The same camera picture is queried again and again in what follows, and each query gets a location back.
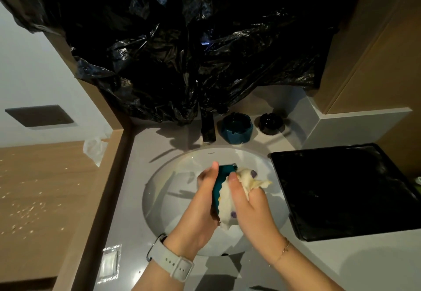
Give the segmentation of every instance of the teal ashtray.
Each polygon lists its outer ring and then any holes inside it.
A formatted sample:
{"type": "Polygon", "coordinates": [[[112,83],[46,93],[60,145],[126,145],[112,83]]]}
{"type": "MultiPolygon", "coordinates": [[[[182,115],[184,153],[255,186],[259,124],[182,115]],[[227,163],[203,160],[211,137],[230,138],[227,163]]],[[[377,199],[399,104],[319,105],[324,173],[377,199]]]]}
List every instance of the teal ashtray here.
{"type": "Polygon", "coordinates": [[[233,112],[222,120],[221,136],[231,145],[250,141],[253,124],[248,115],[233,112]]]}
{"type": "Polygon", "coordinates": [[[218,177],[216,178],[212,190],[212,206],[215,208],[217,214],[219,214],[219,191],[222,188],[222,183],[227,179],[231,172],[235,172],[237,169],[238,167],[235,163],[232,165],[219,166],[218,177]]]}

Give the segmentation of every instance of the white countertop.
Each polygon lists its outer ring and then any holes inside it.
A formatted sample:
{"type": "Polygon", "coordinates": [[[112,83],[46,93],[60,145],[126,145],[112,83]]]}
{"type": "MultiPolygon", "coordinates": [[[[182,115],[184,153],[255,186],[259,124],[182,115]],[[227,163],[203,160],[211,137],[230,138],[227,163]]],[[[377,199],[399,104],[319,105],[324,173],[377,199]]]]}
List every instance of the white countertop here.
{"type": "MultiPolygon", "coordinates": [[[[156,237],[145,222],[141,202],[145,184],[155,171],[189,150],[227,144],[218,133],[214,144],[203,144],[200,126],[200,121],[184,127],[149,124],[135,137],[106,244],[122,245],[119,277],[94,290],[129,291],[147,266],[146,252],[156,237]]],[[[263,155],[294,150],[282,134],[267,136],[257,128],[250,142],[238,147],[263,155]]],[[[421,230],[303,242],[288,220],[281,232],[346,290],[421,289],[421,230]]],[[[279,275],[255,250],[229,257],[197,256],[194,263],[187,291],[286,290],[279,275]]]]}

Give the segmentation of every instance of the hand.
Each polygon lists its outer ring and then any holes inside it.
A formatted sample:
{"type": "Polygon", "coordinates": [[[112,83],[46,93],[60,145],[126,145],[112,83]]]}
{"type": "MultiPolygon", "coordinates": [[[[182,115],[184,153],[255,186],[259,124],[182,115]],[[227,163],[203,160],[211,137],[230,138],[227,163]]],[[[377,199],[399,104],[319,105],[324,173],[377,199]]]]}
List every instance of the hand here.
{"type": "Polygon", "coordinates": [[[197,252],[208,243],[218,227],[219,218],[212,209],[212,189],[219,165],[212,166],[197,177],[198,190],[178,222],[165,239],[164,245],[178,256],[193,261],[197,252]]]}
{"type": "Polygon", "coordinates": [[[228,183],[241,230],[262,257],[273,265],[287,242],[273,221],[265,192],[261,188],[252,189],[247,201],[235,172],[229,175],[228,183]]]}

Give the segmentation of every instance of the left hand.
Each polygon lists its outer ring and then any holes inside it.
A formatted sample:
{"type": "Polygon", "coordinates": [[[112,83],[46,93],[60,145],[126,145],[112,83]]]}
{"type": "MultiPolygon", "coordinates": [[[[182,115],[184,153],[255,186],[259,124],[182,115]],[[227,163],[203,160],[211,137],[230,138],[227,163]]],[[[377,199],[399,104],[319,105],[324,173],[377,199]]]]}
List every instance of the left hand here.
{"type": "Polygon", "coordinates": [[[212,210],[212,189],[218,176],[216,161],[197,177],[199,186],[192,201],[164,245],[178,256],[193,261],[218,227],[219,218],[212,210]]]}

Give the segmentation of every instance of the black faucet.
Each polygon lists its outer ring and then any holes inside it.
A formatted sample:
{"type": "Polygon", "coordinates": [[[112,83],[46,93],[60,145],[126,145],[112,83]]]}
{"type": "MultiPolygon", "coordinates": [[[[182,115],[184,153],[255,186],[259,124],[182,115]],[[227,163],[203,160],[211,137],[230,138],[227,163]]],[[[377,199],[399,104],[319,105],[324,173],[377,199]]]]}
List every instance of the black faucet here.
{"type": "Polygon", "coordinates": [[[215,123],[213,121],[213,113],[200,108],[202,116],[202,139],[205,144],[212,144],[216,141],[215,123]]]}

